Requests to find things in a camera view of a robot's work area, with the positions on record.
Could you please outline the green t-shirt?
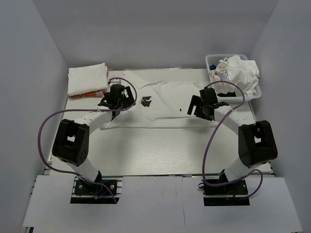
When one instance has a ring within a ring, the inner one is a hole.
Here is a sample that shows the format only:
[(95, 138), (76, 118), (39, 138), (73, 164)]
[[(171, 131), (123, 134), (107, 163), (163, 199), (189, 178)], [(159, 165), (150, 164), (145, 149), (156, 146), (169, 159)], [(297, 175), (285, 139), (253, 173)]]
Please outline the green t-shirt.
[(235, 92), (227, 92), (227, 93), (219, 93), (217, 96), (223, 97), (223, 98), (231, 98), (231, 97), (236, 97)]

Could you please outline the white printed t-shirt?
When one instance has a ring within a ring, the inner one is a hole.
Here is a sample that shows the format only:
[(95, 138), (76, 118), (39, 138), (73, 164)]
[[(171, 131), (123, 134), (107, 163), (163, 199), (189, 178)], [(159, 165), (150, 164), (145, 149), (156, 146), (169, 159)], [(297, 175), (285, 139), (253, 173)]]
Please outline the white printed t-shirt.
[(242, 60), (239, 55), (225, 57), (218, 61), (209, 72), (210, 82), (217, 81), (212, 87), (216, 94), (235, 92), (240, 97), (241, 92), (231, 82), (243, 91), (246, 97), (253, 96), (259, 83), (259, 68), (254, 60)]

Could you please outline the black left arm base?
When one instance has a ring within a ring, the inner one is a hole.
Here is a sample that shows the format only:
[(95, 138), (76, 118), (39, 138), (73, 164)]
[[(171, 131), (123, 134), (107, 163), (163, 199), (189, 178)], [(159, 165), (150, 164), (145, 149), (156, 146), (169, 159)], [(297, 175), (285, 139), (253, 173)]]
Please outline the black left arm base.
[(101, 185), (89, 184), (78, 178), (73, 183), (71, 204), (115, 204), (121, 196), (122, 178), (103, 177), (102, 183), (113, 195)]

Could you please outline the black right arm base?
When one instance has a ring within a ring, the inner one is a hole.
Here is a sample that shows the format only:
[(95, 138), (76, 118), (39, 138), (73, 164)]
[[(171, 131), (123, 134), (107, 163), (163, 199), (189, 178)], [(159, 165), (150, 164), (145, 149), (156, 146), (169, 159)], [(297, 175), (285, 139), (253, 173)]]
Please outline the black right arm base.
[(249, 206), (250, 201), (245, 180), (225, 186), (208, 186), (203, 181), (198, 184), (203, 191), (205, 207)]

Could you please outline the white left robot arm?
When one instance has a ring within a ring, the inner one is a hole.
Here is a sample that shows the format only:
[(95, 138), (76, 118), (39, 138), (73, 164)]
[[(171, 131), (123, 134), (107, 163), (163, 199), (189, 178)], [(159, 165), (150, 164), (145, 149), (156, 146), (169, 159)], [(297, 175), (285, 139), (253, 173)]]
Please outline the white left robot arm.
[(52, 147), (52, 155), (69, 165), (77, 176), (86, 180), (86, 188), (93, 194), (102, 190), (101, 173), (87, 158), (90, 135), (115, 119), (121, 111), (135, 105), (134, 88), (113, 84), (104, 94), (99, 108), (75, 120), (61, 120)]

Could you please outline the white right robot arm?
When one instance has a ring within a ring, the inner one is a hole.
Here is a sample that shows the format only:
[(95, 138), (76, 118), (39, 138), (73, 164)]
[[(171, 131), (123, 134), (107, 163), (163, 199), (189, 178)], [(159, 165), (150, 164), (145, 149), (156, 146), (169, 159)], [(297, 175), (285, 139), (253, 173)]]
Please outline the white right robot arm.
[(187, 111), (188, 115), (217, 121), (218, 130), (225, 125), (238, 137), (238, 158), (224, 169), (217, 183), (209, 183), (203, 178), (203, 184), (210, 187), (220, 187), (224, 193), (232, 193), (237, 183), (245, 179), (258, 167), (274, 160), (278, 156), (271, 124), (266, 121), (247, 119), (226, 102), (219, 102), (213, 88), (200, 90), (200, 95), (191, 97)]

